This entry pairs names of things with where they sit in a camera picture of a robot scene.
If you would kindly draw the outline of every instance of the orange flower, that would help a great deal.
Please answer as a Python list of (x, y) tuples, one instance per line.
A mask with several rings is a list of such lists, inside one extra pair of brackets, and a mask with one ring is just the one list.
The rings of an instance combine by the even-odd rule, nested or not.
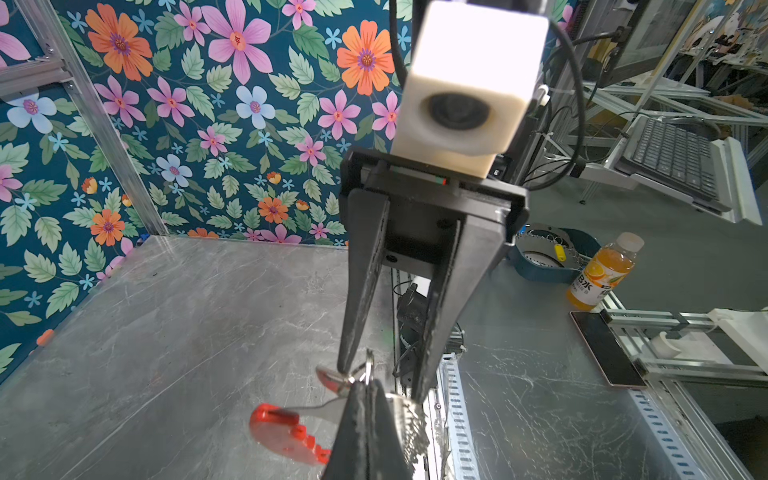
[(389, 32), (382, 30), (379, 36), (376, 22), (363, 20), (360, 33), (357, 28), (349, 27), (342, 35), (344, 45), (349, 48), (339, 48), (338, 66), (346, 68), (341, 78), (348, 88), (357, 85), (357, 93), (371, 95), (372, 87), (376, 91), (384, 90), (389, 85), (389, 77), (384, 73), (394, 73), (395, 63), (389, 51)]
[(83, 191), (88, 195), (95, 194), (96, 190), (98, 190), (98, 184), (96, 183), (96, 179), (93, 177), (86, 178), (81, 187)]
[(94, 224), (91, 225), (91, 235), (96, 235), (96, 243), (107, 247), (114, 245), (116, 240), (123, 238), (125, 222), (120, 220), (118, 212), (112, 213), (112, 210), (102, 210), (100, 214), (94, 215)]
[(152, 57), (152, 50), (146, 38), (138, 37), (139, 27), (128, 15), (121, 13), (120, 21), (111, 5), (100, 3), (96, 5), (98, 14), (88, 10), (85, 21), (95, 31), (88, 32), (88, 38), (94, 49), (106, 53), (104, 63), (115, 73), (125, 69), (129, 80), (140, 81), (139, 71), (148, 77), (152, 72), (152, 64), (146, 58)]
[(187, 232), (187, 235), (190, 237), (219, 238), (219, 236), (216, 235), (216, 232), (209, 232), (204, 228), (196, 228), (195, 230), (190, 230)]
[(264, 197), (264, 200), (259, 202), (259, 215), (270, 223), (282, 223), (288, 218), (287, 212), (288, 207), (278, 198)]

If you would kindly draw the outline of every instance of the yellow tag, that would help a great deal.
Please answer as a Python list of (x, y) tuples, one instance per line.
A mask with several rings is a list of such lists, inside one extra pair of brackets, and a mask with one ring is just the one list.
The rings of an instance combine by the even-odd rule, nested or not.
[(557, 244), (554, 246), (554, 253), (558, 256), (558, 260), (561, 262), (565, 261), (565, 249), (562, 245)]

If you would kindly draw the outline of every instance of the bottle cap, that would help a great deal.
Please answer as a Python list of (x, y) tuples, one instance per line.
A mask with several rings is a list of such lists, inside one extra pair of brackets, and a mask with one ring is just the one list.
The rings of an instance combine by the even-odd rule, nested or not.
[(645, 242), (634, 233), (624, 232), (616, 239), (619, 247), (631, 252), (639, 252)]

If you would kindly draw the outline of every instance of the pink flower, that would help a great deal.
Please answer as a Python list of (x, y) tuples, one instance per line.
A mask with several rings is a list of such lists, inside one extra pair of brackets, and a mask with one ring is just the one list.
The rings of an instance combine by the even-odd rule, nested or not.
[(298, 235), (291, 235), (290, 237), (286, 238), (287, 234), (288, 234), (288, 230), (284, 227), (282, 223), (277, 227), (275, 227), (275, 233), (272, 233), (269, 230), (261, 230), (261, 236), (264, 237), (264, 240), (268, 242), (301, 243), (301, 237), (299, 237)]
[(159, 91), (156, 88), (147, 89), (149, 96), (162, 104), (157, 107), (157, 114), (162, 118), (167, 118), (168, 115), (173, 113), (176, 125), (183, 127), (184, 117), (181, 114), (187, 117), (194, 117), (194, 112), (189, 105), (181, 103), (187, 100), (187, 92), (183, 88), (175, 88), (174, 93), (171, 94), (170, 85), (162, 77), (157, 78), (157, 86), (160, 87)]
[(313, 223), (312, 228), (310, 228), (310, 235), (314, 235), (315, 240), (319, 240), (320, 237), (328, 238), (328, 235), (326, 235), (328, 232), (330, 232), (330, 230), (323, 226), (323, 222), (320, 222), (317, 225)]
[(261, 237), (261, 230), (253, 231), (250, 228), (246, 231), (246, 233), (243, 233), (245, 235), (246, 239), (252, 241), (252, 242), (260, 242), (261, 240), (264, 240)]
[(135, 91), (126, 91), (125, 94), (123, 94), (123, 89), (121, 88), (120, 83), (115, 80), (112, 75), (107, 79), (107, 84), (109, 84), (109, 88), (106, 88), (102, 84), (94, 85), (99, 95), (109, 100), (104, 102), (104, 111), (109, 115), (117, 115), (118, 112), (120, 112), (120, 119), (128, 128), (134, 126), (134, 118), (139, 121), (147, 120), (144, 114), (141, 113), (141, 110), (132, 106), (139, 103), (138, 93)]
[(288, 0), (283, 6), (283, 14), (289, 17), (293, 15), (293, 29), (298, 30), (301, 27), (301, 21), (304, 25), (312, 26), (312, 17), (307, 12), (315, 9), (315, 0)]
[(250, 21), (247, 27), (243, 28), (245, 26), (243, 0), (227, 0), (229, 22), (224, 20), (224, 16), (215, 7), (206, 5), (202, 9), (205, 21), (211, 30), (223, 36), (223, 38), (213, 40), (208, 47), (208, 56), (212, 60), (224, 63), (234, 54), (232, 70), (241, 84), (246, 84), (250, 80), (249, 60), (258, 71), (272, 73), (270, 58), (266, 56), (266, 53), (252, 45), (267, 41), (272, 25), (261, 18), (255, 18)]
[(326, 155), (322, 152), (323, 142), (312, 142), (312, 137), (309, 135), (304, 139), (304, 143), (296, 144), (296, 148), (304, 152), (299, 156), (299, 160), (303, 162), (310, 161), (310, 165), (313, 167), (317, 167), (318, 160), (324, 161), (326, 159)]
[(174, 20), (176, 20), (176, 23), (182, 27), (186, 27), (184, 29), (184, 40), (189, 41), (194, 35), (194, 39), (197, 41), (197, 43), (205, 46), (205, 38), (203, 38), (203, 33), (210, 33), (210, 27), (200, 21), (200, 19), (203, 17), (203, 12), (200, 10), (200, 7), (192, 8), (192, 12), (190, 12), (190, 8), (186, 3), (179, 2), (179, 8), (181, 9), (181, 13), (183, 13), (183, 15), (174, 15)]
[(13, 177), (11, 172), (11, 166), (8, 164), (0, 165), (0, 200), (4, 202), (11, 201), (11, 190), (18, 190), (22, 187), (22, 183)]
[(198, 130), (197, 134), (203, 139), (200, 146), (210, 148), (212, 155), (218, 155), (220, 151), (227, 151), (227, 147), (224, 147), (224, 136), (216, 135), (213, 127), (206, 128), (206, 131)]
[(389, 95), (386, 96), (386, 107), (378, 101), (371, 107), (373, 113), (381, 115), (381, 118), (374, 120), (373, 130), (381, 130), (386, 127), (386, 137), (392, 140), (395, 137), (397, 116), (400, 114), (400, 107), (397, 106), (397, 94), (394, 91), (389, 92)]
[[(0, 27), (4, 27), (10, 21), (8, 6), (0, 1)], [(0, 31), (0, 51), (14, 60), (27, 60), (31, 58), (29, 50), (13, 35)], [(8, 64), (0, 57), (0, 68), (7, 67)]]
[(317, 124), (323, 128), (328, 128), (333, 125), (331, 133), (333, 133), (334, 139), (339, 140), (342, 134), (342, 126), (349, 134), (357, 133), (357, 125), (355, 125), (355, 122), (351, 121), (350, 118), (360, 115), (360, 107), (357, 105), (350, 105), (349, 107), (344, 108), (346, 106), (346, 94), (344, 93), (344, 90), (339, 90), (336, 93), (335, 100), (336, 106), (331, 103), (330, 99), (325, 97), (320, 98), (320, 107), (330, 115), (323, 115), (320, 117)]

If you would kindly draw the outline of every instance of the black cable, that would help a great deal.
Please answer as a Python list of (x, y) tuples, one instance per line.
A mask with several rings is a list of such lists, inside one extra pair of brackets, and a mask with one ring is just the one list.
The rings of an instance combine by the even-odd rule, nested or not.
[[(578, 109), (578, 136), (576, 137), (576, 145), (574, 146), (574, 154), (571, 157), (571, 161), (567, 165), (572, 164), (578, 169), (583, 169), (586, 163), (579, 161), (579, 154), (581, 153), (581, 147), (584, 144), (584, 137), (587, 132), (587, 102), (584, 101), (584, 81), (581, 78), (581, 70), (579, 69), (578, 60), (576, 59), (576, 51), (571, 43), (571, 39), (558, 27), (558, 24), (554, 23), (554, 20), (549, 19), (549, 27), (553, 31), (554, 36), (560, 40), (560, 46), (565, 52), (568, 65), (571, 68), (571, 74), (574, 78), (574, 89), (576, 90), (576, 107)], [(550, 187), (562, 179), (568, 173), (568, 168), (564, 168), (559, 174), (547, 180), (541, 184), (534, 185), (529, 188), (530, 191), (542, 190)]]
[(395, 64), (395, 74), (400, 82), (400, 88), (405, 88), (408, 70), (402, 60), (400, 45), (397, 42), (397, 0), (389, 0), (389, 47), (392, 49), (392, 63)]

